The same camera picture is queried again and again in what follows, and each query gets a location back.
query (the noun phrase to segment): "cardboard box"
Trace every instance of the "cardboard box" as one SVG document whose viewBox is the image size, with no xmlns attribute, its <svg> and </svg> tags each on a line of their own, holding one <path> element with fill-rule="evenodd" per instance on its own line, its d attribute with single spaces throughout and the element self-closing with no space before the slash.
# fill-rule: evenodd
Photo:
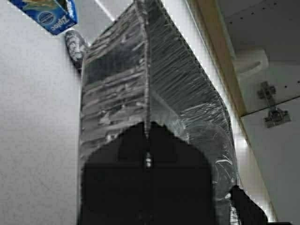
<svg viewBox="0 0 300 225">
<path fill-rule="evenodd" d="M 73 0 L 10 0 L 10 2 L 54 35 L 78 23 Z"/>
</svg>

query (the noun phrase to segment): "cabinet door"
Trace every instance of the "cabinet door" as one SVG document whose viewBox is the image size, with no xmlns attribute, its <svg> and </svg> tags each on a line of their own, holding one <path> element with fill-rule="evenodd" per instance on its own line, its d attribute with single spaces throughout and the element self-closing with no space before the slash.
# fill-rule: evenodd
<svg viewBox="0 0 300 225">
<path fill-rule="evenodd" d="M 278 220 L 300 224 L 300 98 L 279 104 L 291 122 L 267 128 L 268 109 L 242 118 Z"/>
</svg>

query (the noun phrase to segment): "printed logo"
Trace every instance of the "printed logo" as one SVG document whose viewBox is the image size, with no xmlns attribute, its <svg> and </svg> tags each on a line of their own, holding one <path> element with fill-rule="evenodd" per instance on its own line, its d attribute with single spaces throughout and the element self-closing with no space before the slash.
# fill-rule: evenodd
<svg viewBox="0 0 300 225">
<path fill-rule="evenodd" d="M 39 16 L 38 16 L 38 21 L 41 24 L 51 24 L 55 19 L 55 15 L 53 13 L 50 12 L 42 12 Z"/>
<path fill-rule="evenodd" d="M 56 30 L 58 28 L 61 28 L 63 25 L 66 25 L 68 22 L 70 22 L 69 19 L 67 19 L 67 17 L 64 15 L 62 18 L 60 18 L 58 20 L 58 22 L 56 24 L 54 24 L 52 27 L 51 27 L 51 30 Z"/>
</svg>

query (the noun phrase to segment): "clear plastic film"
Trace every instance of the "clear plastic film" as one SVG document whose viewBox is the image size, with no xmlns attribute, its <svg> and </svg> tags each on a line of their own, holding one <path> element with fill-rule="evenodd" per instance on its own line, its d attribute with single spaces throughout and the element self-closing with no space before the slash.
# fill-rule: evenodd
<svg viewBox="0 0 300 225">
<path fill-rule="evenodd" d="M 228 192 L 238 174 L 230 117 L 159 0 L 134 1 L 87 51 L 79 201 L 87 158 L 124 129 L 147 120 L 165 124 L 206 155 L 213 169 L 219 224 L 229 224 Z"/>
</svg>

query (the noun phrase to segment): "metal hinge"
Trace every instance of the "metal hinge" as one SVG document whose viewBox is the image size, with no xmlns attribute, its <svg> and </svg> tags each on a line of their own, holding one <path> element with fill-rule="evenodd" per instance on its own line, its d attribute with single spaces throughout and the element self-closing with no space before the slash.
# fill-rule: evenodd
<svg viewBox="0 0 300 225">
<path fill-rule="evenodd" d="M 261 83 L 262 89 L 258 91 L 258 97 L 260 99 L 266 99 L 270 111 L 268 112 L 268 117 L 264 118 L 267 128 L 275 127 L 291 121 L 288 111 L 283 111 L 279 109 L 275 104 L 275 99 L 273 95 L 276 94 L 276 89 L 274 86 L 269 86 L 268 82 Z"/>
</svg>

